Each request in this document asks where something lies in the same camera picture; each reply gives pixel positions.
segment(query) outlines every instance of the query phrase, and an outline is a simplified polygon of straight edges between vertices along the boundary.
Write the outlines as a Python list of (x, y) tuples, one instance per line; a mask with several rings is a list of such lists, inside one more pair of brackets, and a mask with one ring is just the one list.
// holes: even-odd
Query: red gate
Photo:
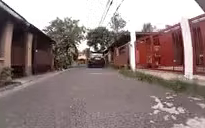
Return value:
[(180, 24), (141, 38), (136, 44), (137, 68), (184, 71), (184, 50)]
[(193, 54), (194, 72), (205, 74), (205, 14), (190, 19)]

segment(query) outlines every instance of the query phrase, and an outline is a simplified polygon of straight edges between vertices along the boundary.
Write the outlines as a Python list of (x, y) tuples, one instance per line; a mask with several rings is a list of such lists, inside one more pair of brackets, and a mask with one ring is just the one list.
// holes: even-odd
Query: tree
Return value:
[(126, 21), (122, 19), (119, 13), (115, 13), (114, 16), (111, 17), (110, 26), (117, 34), (126, 26)]
[(93, 47), (95, 51), (105, 50), (113, 40), (113, 32), (105, 27), (97, 27), (87, 33), (87, 45)]
[(67, 68), (78, 58), (77, 45), (84, 39), (85, 28), (79, 20), (56, 18), (43, 30), (56, 43), (53, 45), (55, 68)]
[(154, 32), (156, 30), (156, 27), (153, 26), (151, 23), (144, 23), (142, 32)]

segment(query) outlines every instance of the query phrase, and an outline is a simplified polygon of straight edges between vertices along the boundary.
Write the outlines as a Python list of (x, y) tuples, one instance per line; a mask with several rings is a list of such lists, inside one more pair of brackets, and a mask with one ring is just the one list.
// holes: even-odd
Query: concrete curb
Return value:
[(7, 89), (4, 88), (4, 89), (2, 89), (2, 91), (0, 91), (0, 98), (3, 98), (3, 97), (5, 97), (5, 96), (7, 96), (9, 94), (15, 93), (15, 92), (20, 91), (20, 90), (22, 90), (22, 89), (24, 89), (24, 88), (26, 88), (28, 86), (31, 86), (31, 85), (34, 85), (36, 83), (42, 82), (42, 81), (44, 81), (46, 79), (49, 79), (49, 78), (54, 77), (54, 76), (57, 76), (57, 75), (62, 74), (64, 72), (66, 72), (66, 71), (69, 71), (69, 70), (72, 70), (72, 69), (67, 69), (67, 70), (64, 70), (64, 71), (55, 72), (53, 74), (48, 74), (48, 75), (46, 75), (44, 77), (38, 78), (36, 80), (30, 80), (30, 81), (25, 82), (25, 83), (20, 84), (20, 85), (15, 85), (15, 86), (11, 85), (11, 87), (9, 87)]

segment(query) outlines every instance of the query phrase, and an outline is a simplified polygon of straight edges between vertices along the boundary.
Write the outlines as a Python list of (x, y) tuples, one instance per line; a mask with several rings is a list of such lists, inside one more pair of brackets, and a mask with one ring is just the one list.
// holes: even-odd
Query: asphalt road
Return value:
[(0, 128), (205, 128), (205, 99), (78, 68), (0, 98)]

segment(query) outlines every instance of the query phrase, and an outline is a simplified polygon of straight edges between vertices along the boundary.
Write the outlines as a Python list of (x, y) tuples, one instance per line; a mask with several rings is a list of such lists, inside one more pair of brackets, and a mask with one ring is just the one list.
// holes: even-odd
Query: overcast sky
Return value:
[[(30, 23), (43, 29), (56, 17), (79, 19), (88, 28), (98, 26), (107, 0), (3, 0)], [(106, 26), (121, 0), (114, 0), (103, 23)], [(178, 23), (182, 17), (192, 18), (203, 13), (194, 0), (124, 0), (121, 16), (137, 31), (143, 23), (151, 22), (158, 28)]]

